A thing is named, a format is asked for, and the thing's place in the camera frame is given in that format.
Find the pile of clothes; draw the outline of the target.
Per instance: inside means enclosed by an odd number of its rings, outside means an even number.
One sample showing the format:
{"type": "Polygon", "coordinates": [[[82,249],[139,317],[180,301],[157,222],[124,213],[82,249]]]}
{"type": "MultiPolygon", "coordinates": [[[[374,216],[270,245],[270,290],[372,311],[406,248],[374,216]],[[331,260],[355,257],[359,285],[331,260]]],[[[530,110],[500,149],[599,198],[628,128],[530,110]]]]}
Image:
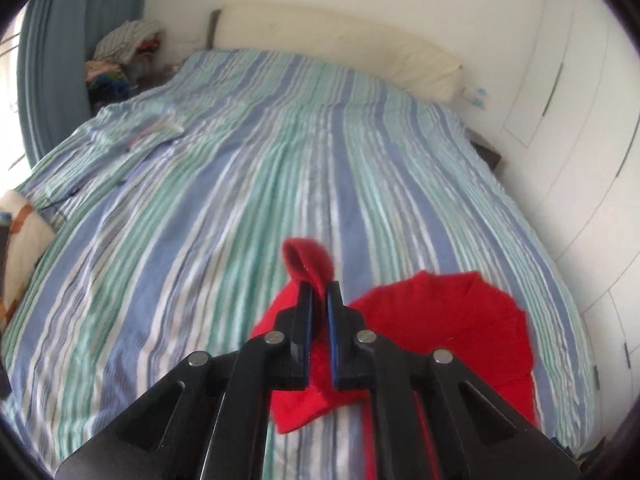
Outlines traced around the pile of clothes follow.
{"type": "Polygon", "coordinates": [[[158,21],[126,21],[98,42],[92,59],[85,62],[93,114],[136,93],[139,80],[152,72],[163,36],[164,28],[158,21]]]}

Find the wall socket with blue stickers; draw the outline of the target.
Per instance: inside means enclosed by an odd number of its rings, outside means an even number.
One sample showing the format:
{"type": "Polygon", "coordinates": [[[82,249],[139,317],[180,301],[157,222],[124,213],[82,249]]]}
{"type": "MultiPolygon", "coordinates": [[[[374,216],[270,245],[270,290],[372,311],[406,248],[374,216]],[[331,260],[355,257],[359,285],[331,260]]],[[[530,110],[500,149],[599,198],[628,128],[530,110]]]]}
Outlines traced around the wall socket with blue stickers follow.
{"type": "Polygon", "coordinates": [[[484,110],[487,104],[488,93],[484,88],[463,87],[460,92],[460,98],[463,101],[484,110]]]}

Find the striped blue green duvet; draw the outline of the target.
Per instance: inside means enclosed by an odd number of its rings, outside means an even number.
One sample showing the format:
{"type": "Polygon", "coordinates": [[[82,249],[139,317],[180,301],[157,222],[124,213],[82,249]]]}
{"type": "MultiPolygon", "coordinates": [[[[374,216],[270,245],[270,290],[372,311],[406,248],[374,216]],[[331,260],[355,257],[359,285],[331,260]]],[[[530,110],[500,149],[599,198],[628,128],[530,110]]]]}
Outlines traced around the striped blue green duvet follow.
{"type": "Polygon", "coordinates": [[[575,301],[446,106],[301,55],[201,52],[101,110],[17,189],[55,237],[2,338],[2,414],[47,471],[189,353],[239,348],[288,279],[290,237],[329,251],[346,302],[417,273],[512,297],[538,427],[588,445],[575,301]]]}

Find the patterned cushion beside bed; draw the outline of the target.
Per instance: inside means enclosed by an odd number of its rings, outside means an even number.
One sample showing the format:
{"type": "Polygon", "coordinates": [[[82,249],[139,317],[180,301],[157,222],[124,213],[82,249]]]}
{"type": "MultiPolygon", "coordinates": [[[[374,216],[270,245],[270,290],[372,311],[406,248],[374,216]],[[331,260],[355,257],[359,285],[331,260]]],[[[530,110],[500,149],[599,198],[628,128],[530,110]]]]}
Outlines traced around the patterned cushion beside bed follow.
{"type": "Polygon", "coordinates": [[[50,224],[23,195],[6,191],[1,196],[1,333],[54,237],[50,224]]]}

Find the cream padded headboard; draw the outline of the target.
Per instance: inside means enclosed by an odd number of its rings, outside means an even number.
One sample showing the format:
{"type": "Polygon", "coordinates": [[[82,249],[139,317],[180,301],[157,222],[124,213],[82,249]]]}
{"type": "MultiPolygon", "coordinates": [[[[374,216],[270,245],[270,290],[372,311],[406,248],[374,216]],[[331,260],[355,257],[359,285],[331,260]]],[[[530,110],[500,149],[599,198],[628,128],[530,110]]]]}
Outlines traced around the cream padded headboard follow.
{"type": "Polygon", "coordinates": [[[431,41],[392,25],[313,6],[229,3],[210,14],[206,48],[278,51],[361,70],[423,101],[449,105],[462,63],[431,41]]]}

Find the dark nightstand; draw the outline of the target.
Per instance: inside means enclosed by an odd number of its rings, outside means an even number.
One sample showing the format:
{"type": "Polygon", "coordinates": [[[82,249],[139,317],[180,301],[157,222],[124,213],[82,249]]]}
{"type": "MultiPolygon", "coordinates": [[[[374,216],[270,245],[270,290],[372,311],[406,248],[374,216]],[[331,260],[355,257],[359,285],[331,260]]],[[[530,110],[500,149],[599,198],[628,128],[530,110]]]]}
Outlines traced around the dark nightstand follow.
{"type": "Polygon", "coordinates": [[[465,134],[469,139],[472,148],[476,151],[476,154],[484,160],[491,172],[495,172],[498,169],[502,156],[500,153],[476,131],[466,128],[465,134]]]}

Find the teal curtain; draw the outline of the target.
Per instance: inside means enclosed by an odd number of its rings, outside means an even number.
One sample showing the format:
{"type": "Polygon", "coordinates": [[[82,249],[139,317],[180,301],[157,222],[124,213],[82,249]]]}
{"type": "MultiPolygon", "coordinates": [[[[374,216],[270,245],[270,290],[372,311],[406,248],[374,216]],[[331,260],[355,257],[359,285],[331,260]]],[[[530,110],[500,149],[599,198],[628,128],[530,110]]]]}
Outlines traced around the teal curtain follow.
{"type": "Polygon", "coordinates": [[[145,0],[29,0],[17,55],[17,107],[30,166],[91,118],[85,62],[145,0]]]}

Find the white wardrobe doors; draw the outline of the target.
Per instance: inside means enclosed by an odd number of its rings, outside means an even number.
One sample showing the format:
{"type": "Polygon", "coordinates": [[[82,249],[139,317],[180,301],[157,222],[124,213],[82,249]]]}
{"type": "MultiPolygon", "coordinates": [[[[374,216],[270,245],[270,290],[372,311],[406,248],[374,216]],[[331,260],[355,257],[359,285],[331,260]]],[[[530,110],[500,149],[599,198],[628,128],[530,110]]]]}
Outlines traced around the white wardrobe doors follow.
{"type": "Polygon", "coordinates": [[[594,433],[612,436],[639,394],[639,57],[602,0],[544,0],[498,145],[585,323],[594,433]]]}

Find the red knit sweater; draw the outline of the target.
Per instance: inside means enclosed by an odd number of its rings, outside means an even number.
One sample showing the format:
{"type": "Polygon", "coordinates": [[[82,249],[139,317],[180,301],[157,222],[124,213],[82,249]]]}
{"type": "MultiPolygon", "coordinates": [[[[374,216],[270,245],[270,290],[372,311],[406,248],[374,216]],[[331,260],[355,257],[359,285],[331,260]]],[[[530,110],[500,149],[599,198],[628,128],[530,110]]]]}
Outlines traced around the red knit sweater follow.
{"type": "MultiPolygon", "coordinates": [[[[265,335],[277,314],[294,307],[300,284],[309,283],[321,300],[334,279],[331,256],[308,238],[282,244],[290,280],[252,331],[265,335]]],[[[534,357],[526,314],[478,272],[449,275],[420,271],[412,278],[369,290],[349,307],[359,311],[367,328],[401,349],[429,354],[448,349],[499,396],[537,428],[534,357]]],[[[328,322],[314,323],[310,384],[304,391],[276,391],[271,416],[280,434],[289,434],[338,408],[368,400],[364,391],[339,392],[332,386],[328,322]]]]}

